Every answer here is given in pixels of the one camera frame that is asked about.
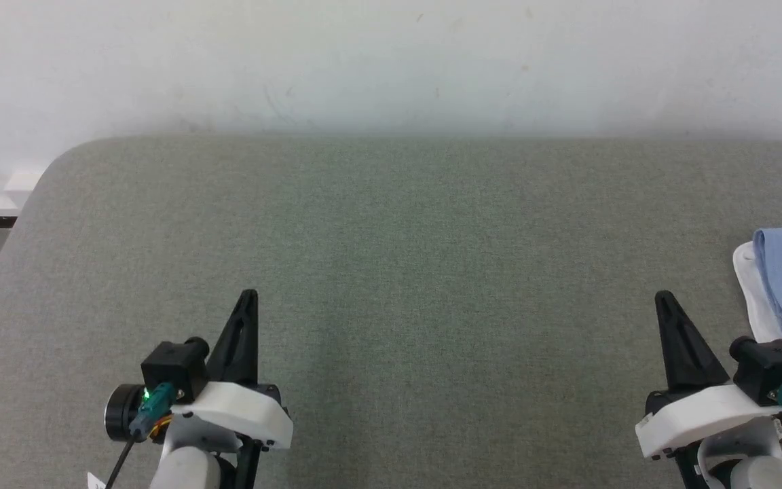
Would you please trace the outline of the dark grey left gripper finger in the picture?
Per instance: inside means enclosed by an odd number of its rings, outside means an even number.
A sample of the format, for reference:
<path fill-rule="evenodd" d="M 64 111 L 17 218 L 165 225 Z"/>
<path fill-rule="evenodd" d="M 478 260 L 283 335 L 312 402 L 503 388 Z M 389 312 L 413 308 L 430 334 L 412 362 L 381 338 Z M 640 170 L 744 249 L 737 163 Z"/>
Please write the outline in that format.
<path fill-rule="evenodd" d="M 208 357 L 207 369 L 209 380 L 238 384 L 232 378 L 232 353 L 235 350 L 235 319 L 233 318 L 233 315 L 236 314 L 236 310 L 237 306 L 235 305 L 214 349 Z"/>
<path fill-rule="evenodd" d="M 242 386 L 258 384 L 259 298 L 257 290 L 245 290 L 236 304 L 235 350 L 232 378 Z"/>

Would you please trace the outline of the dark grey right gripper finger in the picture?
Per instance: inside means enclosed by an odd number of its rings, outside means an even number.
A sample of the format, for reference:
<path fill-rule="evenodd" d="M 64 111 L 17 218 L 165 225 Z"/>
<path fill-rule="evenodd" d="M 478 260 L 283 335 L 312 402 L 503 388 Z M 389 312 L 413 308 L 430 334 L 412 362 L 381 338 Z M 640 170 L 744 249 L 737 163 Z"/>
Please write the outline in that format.
<path fill-rule="evenodd" d="M 668 390 L 690 390 L 697 380 L 687 348 L 687 326 L 692 321 L 673 292 L 658 291 L 654 301 Z"/>
<path fill-rule="evenodd" d="M 692 389 L 670 392 L 698 392 L 712 386 L 723 386 L 729 381 L 729 375 L 720 360 L 715 356 L 695 324 L 687 326 L 688 352 L 695 364 L 697 380 Z"/>

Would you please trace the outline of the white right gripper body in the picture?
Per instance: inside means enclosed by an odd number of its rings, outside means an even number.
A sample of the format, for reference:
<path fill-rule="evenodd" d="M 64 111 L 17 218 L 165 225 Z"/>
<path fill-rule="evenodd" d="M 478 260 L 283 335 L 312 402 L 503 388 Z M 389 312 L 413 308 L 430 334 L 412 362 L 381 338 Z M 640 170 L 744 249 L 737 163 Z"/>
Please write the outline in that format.
<path fill-rule="evenodd" d="M 634 427 L 646 459 L 670 458 L 686 489 L 747 489 L 754 465 L 782 465 L 776 405 L 760 406 L 735 384 L 713 386 L 646 414 Z"/>

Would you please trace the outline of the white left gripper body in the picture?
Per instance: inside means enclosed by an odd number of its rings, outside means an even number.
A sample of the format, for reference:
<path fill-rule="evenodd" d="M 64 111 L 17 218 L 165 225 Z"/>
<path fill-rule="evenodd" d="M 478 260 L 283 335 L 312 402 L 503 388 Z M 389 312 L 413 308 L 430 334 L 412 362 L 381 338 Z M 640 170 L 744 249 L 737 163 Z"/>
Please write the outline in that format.
<path fill-rule="evenodd" d="M 159 489 L 254 489 L 264 452 L 291 448 L 294 423 L 280 402 L 231 382 L 209 382 L 175 405 L 159 461 Z"/>

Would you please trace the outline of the grey fabric sofa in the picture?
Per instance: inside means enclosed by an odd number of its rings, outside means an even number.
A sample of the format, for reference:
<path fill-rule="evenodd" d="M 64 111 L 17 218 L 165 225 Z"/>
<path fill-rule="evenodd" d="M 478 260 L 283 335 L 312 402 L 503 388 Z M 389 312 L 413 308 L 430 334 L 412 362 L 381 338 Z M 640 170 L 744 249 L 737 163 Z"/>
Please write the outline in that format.
<path fill-rule="evenodd" d="M 87 489 L 119 384 L 259 294 L 295 425 L 265 489 L 682 489 L 634 435 L 657 291 L 729 371 L 732 252 L 782 142 L 122 137 L 56 158 L 0 253 L 0 489 Z"/>

